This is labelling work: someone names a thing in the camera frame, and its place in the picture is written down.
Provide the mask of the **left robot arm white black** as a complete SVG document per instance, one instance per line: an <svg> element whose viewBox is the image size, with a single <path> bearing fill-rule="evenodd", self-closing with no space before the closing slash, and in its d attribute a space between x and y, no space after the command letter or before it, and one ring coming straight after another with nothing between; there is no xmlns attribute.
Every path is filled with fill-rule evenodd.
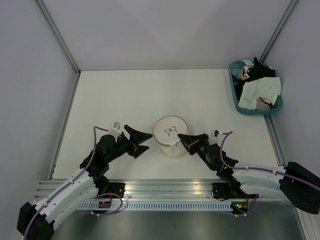
<svg viewBox="0 0 320 240"><path fill-rule="evenodd" d="M137 159L149 147L143 143L153 137L151 133L133 129L127 124L119 130L115 122L106 134L94 134L93 149L79 168L52 193L34 204L26 202L19 210L17 230L25 240L50 240L60 224L81 205L92 199L122 197L110 190L105 173L110 163L128 154Z"/></svg>

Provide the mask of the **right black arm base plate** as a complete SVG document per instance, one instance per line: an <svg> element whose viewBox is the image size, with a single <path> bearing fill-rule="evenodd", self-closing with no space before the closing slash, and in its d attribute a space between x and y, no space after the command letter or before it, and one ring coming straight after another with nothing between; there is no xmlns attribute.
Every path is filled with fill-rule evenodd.
<svg viewBox="0 0 320 240"><path fill-rule="evenodd" d="M211 184L212 189L210 195L219 201L226 201L229 199L235 199L235 195L231 192L228 183L215 182Z"/></svg>

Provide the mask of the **round white mesh laundry bag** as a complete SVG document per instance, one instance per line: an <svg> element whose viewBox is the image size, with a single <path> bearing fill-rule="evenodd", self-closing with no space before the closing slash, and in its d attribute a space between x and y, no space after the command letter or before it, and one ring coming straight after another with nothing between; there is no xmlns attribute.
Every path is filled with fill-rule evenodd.
<svg viewBox="0 0 320 240"><path fill-rule="evenodd" d="M153 126L153 137L159 144L162 153L172 159L186 153L178 134L187 134L188 124L177 115L167 115L160 118Z"/></svg>

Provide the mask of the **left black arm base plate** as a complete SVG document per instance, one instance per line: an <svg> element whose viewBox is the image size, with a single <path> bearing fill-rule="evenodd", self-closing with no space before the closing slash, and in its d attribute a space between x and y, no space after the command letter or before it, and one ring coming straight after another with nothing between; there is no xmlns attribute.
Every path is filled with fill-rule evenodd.
<svg viewBox="0 0 320 240"><path fill-rule="evenodd" d="M102 189L98 191L98 195L114 193L123 198L125 186L126 184L124 182L110 182L107 186L103 186Z"/></svg>

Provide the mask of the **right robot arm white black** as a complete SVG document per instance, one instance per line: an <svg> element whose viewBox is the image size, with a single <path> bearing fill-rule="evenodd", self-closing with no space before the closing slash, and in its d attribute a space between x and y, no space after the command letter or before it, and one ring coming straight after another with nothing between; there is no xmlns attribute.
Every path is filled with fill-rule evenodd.
<svg viewBox="0 0 320 240"><path fill-rule="evenodd" d="M223 144L211 144L209 136L179 133L189 155L198 155L205 165L227 183L231 196L290 201L303 212L320 213L320 178L297 162L285 166L261 166L227 156Z"/></svg>

